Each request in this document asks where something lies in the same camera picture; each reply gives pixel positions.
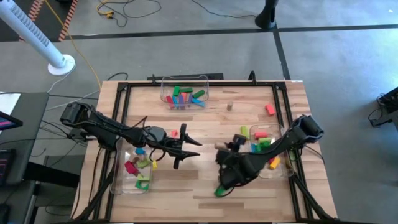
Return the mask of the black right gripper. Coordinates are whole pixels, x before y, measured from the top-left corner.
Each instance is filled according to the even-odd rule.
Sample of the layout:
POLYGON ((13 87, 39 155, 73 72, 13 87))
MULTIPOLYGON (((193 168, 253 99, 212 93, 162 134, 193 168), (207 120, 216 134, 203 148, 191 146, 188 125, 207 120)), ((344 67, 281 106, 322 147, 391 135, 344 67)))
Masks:
POLYGON ((228 150, 216 153, 216 163, 220 166, 218 180, 225 189, 244 186, 258 177, 250 154, 228 150))

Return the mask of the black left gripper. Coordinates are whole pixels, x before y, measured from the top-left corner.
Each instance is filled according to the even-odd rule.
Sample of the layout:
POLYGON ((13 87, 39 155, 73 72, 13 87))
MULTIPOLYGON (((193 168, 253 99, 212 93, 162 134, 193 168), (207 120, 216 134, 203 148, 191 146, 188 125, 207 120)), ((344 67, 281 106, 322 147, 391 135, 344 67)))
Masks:
POLYGON ((173 168, 178 169, 180 161, 183 161, 188 157, 199 156, 200 153, 182 150, 184 140, 187 144, 202 146, 201 143, 192 139, 188 134, 185 134, 186 128, 187 125, 185 123, 181 124, 180 130, 182 131, 182 134, 180 134, 180 137, 171 138, 167 136, 167 133, 163 128, 157 126, 145 127, 145 133, 147 134, 146 143, 152 148, 149 154, 150 161, 159 162, 167 153, 170 157, 174 157, 173 168), (162 155, 158 159, 153 159, 152 155, 157 149, 162 151, 162 155))

